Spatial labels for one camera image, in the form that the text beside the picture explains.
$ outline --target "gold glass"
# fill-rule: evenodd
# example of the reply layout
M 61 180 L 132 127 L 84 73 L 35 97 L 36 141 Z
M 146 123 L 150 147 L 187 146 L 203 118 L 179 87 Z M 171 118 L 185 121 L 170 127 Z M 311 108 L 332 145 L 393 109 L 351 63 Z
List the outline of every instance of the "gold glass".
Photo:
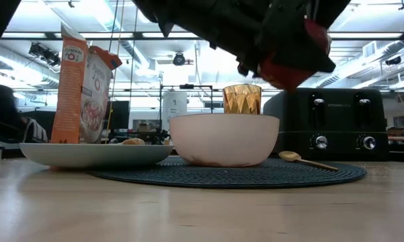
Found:
M 232 85 L 223 89 L 224 113 L 260 114 L 261 87 L 256 85 Z

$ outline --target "white bowl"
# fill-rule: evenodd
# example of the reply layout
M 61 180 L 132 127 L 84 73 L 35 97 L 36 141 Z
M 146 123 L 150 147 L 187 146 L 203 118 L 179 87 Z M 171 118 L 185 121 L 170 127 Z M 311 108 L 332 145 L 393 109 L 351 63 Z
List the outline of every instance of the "white bowl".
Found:
M 173 145 L 188 163 L 247 167 L 268 158 L 280 121 L 251 114 L 196 114 L 170 120 Z

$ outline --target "white plate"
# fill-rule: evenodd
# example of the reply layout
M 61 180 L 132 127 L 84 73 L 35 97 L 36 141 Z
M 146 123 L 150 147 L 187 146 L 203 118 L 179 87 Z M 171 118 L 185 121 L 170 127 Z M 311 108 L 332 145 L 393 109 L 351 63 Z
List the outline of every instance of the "white plate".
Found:
M 53 167 L 130 167 L 152 165 L 166 159 L 169 145 L 20 144 L 30 160 Z

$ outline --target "round woven placemat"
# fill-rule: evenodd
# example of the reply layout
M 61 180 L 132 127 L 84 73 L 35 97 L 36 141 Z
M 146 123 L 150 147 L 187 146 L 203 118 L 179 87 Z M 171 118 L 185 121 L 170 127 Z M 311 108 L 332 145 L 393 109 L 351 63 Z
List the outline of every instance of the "round woven placemat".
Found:
M 366 170 L 353 165 L 323 162 L 339 168 L 328 171 L 281 159 L 268 159 L 255 167 L 218 168 L 188 165 L 177 157 L 150 167 L 126 170 L 89 171 L 94 176 L 121 182 L 216 189 L 303 188 L 353 182 L 363 178 Z

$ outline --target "person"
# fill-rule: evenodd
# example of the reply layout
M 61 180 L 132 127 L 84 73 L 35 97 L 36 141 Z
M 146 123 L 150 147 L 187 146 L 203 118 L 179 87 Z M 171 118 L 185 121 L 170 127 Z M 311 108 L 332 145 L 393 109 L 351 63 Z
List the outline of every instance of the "person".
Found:
M 0 141 L 5 143 L 46 143 L 45 129 L 34 119 L 18 112 L 10 87 L 0 85 Z

